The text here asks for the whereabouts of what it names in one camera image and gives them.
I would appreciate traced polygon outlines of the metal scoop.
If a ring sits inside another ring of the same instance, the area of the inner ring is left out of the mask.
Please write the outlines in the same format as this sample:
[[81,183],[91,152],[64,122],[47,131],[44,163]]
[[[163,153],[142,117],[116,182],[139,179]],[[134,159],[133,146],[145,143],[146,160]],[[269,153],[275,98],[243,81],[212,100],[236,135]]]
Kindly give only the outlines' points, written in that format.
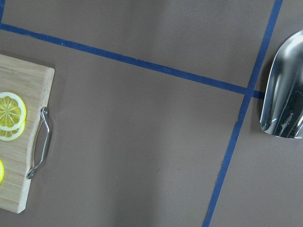
[[270,69],[261,117],[263,132],[288,139],[303,138],[303,32],[279,47]]

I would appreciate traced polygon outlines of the lemon slice stacked pair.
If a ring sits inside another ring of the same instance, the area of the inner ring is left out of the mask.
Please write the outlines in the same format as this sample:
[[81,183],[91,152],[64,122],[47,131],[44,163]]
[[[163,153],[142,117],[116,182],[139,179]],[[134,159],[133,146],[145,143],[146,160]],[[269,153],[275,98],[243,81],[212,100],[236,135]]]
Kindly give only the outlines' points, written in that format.
[[11,92],[0,93],[0,140],[13,141],[25,129],[27,110],[18,95]]

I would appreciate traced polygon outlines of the single lemon slice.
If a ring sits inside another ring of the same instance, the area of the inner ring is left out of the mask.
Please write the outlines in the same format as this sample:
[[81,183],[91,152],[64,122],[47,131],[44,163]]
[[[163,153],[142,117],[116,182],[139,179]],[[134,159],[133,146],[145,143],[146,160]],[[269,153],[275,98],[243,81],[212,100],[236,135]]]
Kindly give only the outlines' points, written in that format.
[[2,160],[0,160],[0,183],[3,181],[4,172],[5,172],[4,165],[3,165]]

